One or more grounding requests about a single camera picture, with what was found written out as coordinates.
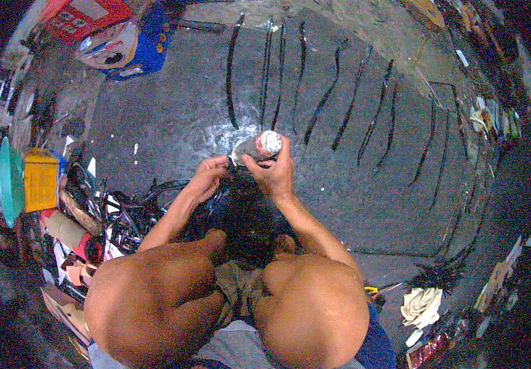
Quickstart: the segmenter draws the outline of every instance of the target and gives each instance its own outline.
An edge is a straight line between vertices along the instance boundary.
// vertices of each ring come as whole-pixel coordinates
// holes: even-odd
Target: black rubber strip
[[[335,140],[333,140],[333,144],[331,144],[331,150],[337,150],[337,146],[339,145],[339,141],[341,140],[341,137],[343,137],[343,132],[345,132],[345,129],[349,122],[349,117],[352,115],[353,110],[353,103],[356,100],[356,95],[358,94],[358,87],[360,86],[360,78],[362,77],[362,73],[364,72],[364,66],[368,63],[368,59],[370,58],[370,52],[372,52],[373,47],[368,47],[368,52],[362,60],[360,61],[360,64],[358,65],[358,71],[356,72],[356,78],[353,83],[353,96],[352,101],[349,104],[348,111],[345,113],[345,116],[343,117],[343,123],[339,130],[337,131],[337,135],[335,135]]]
[[[235,28],[232,30],[231,42],[229,42],[229,53],[226,58],[226,104],[228,105],[229,118],[231,119],[231,124],[234,128],[237,129],[239,129],[239,126],[237,125],[237,120],[235,118],[235,107],[232,104],[232,56],[235,53],[235,44],[237,43],[237,36],[239,36],[239,28],[243,24],[243,19],[245,19],[245,14],[241,13],[239,20],[235,24]]]
[[[296,91],[294,93],[294,106],[292,108],[292,132],[296,133],[296,121],[294,115],[296,114],[296,103],[299,99],[299,88],[302,82],[302,77],[305,75],[305,63],[306,63],[306,35],[305,35],[305,23],[301,22],[299,25],[299,41],[300,41],[300,72],[299,81],[296,83]]]
[[[387,72],[385,73],[384,80],[382,81],[382,87],[380,90],[380,101],[378,102],[377,111],[374,114],[372,122],[370,122],[370,124],[368,125],[368,129],[366,129],[366,134],[364,135],[364,139],[362,140],[362,144],[360,145],[360,149],[358,150],[358,165],[360,165],[360,160],[362,159],[362,156],[364,156],[364,152],[366,151],[366,147],[370,142],[370,138],[373,136],[374,127],[376,127],[378,115],[380,114],[380,109],[382,108],[382,102],[384,101],[384,96],[387,93],[388,80],[389,78],[391,78],[391,72],[393,70],[393,62],[394,59],[391,59],[391,61],[388,62]]]
[[[262,91],[260,93],[260,127],[264,130],[264,118],[267,105],[267,85],[269,83],[269,60],[271,58],[271,37],[274,21],[270,15],[267,20],[267,33],[265,35],[264,62],[262,65]]]
[[[384,159],[387,158],[388,152],[391,151],[391,146],[393,145],[393,136],[395,135],[395,101],[397,100],[398,87],[399,87],[399,81],[395,83],[395,87],[393,88],[393,100],[391,102],[391,125],[388,129],[387,149],[384,151],[384,154],[382,154],[382,158],[380,158],[380,160],[374,167],[373,170],[375,172],[378,172],[380,170],[380,168],[382,167],[382,163],[384,162]]]
[[[442,162],[440,163],[440,173],[436,181],[436,188],[434,190],[434,198],[432,199],[432,205],[430,205],[430,210],[436,204],[436,197],[438,196],[438,191],[440,190],[440,182],[442,181],[442,174],[444,174],[444,166],[446,165],[446,155],[448,154],[448,141],[449,141],[449,131],[450,130],[450,112],[446,111],[446,134],[444,136],[444,151],[442,152]]]
[[[331,95],[331,92],[333,92],[333,89],[335,88],[335,85],[337,83],[337,79],[339,78],[339,57],[341,55],[341,51],[343,50],[343,46],[348,42],[348,39],[342,41],[342,43],[335,49],[335,55],[333,56],[333,59],[335,59],[335,79],[333,80],[333,83],[325,92],[323,97],[321,97],[321,100],[319,101],[319,104],[317,105],[317,108],[314,110],[313,117],[310,119],[309,126],[306,129],[305,133],[305,145],[309,144],[310,135],[313,133],[314,124],[317,123],[317,119],[319,118],[319,115],[325,108],[325,103],[327,103],[327,99]]]
[[[280,50],[278,54],[279,60],[279,74],[280,77],[280,91],[278,93],[278,103],[276,104],[276,111],[274,112],[274,119],[271,121],[271,130],[276,129],[276,122],[278,121],[278,114],[280,113],[280,103],[282,102],[282,78],[284,78],[284,59],[286,53],[286,20],[282,18],[282,29],[280,30]]]
[[[427,143],[425,144],[425,148],[423,149],[423,152],[421,153],[421,159],[419,159],[419,164],[417,164],[417,171],[415,173],[415,177],[413,177],[413,180],[407,184],[407,186],[411,187],[413,184],[417,181],[417,178],[419,178],[419,174],[421,174],[421,169],[423,168],[423,163],[425,161],[425,156],[427,155],[427,150],[430,147],[430,144],[432,143],[432,139],[434,138],[434,132],[436,131],[436,104],[434,102],[434,99],[432,99],[432,125],[430,126],[430,138],[427,140]]]
[[[465,126],[462,123],[461,118],[461,103],[458,101],[458,93],[456,92],[456,86],[446,82],[429,82],[431,85],[449,85],[452,89],[452,96],[454,98],[454,105],[456,105],[456,123],[458,124],[458,133],[461,137],[462,148],[465,151],[465,159],[469,159],[469,150],[466,146]]]

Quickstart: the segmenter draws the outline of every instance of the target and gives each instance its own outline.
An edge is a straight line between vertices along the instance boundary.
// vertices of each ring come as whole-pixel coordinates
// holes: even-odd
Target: striped shorts
[[[378,312],[368,304],[370,324],[362,347],[341,369],[394,369],[395,356],[387,334],[380,327]],[[94,369],[128,369],[103,351],[97,343],[89,346]],[[244,321],[236,320],[214,332],[188,362],[168,365],[169,369],[282,369],[283,366],[267,352],[257,330]]]

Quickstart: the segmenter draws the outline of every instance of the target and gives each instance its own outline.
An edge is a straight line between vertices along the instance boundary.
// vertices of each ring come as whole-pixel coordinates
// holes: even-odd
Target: white cloth
[[[415,325],[423,329],[440,318],[438,308],[442,300],[442,290],[439,288],[412,288],[411,293],[403,296],[404,302],[401,313],[405,318],[403,325]]]

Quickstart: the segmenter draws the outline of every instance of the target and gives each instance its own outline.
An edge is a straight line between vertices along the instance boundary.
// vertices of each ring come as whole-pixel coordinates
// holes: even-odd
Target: green plate
[[[5,222],[13,228],[23,211],[23,160],[11,149],[7,137],[0,148],[0,196]]]

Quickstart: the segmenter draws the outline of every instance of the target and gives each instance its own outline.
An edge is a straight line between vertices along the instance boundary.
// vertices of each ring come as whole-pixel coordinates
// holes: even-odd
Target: yellow box
[[[56,207],[58,166],[58,158],[48,150],[31,149],[26,152],[23,171],[25,212]]]

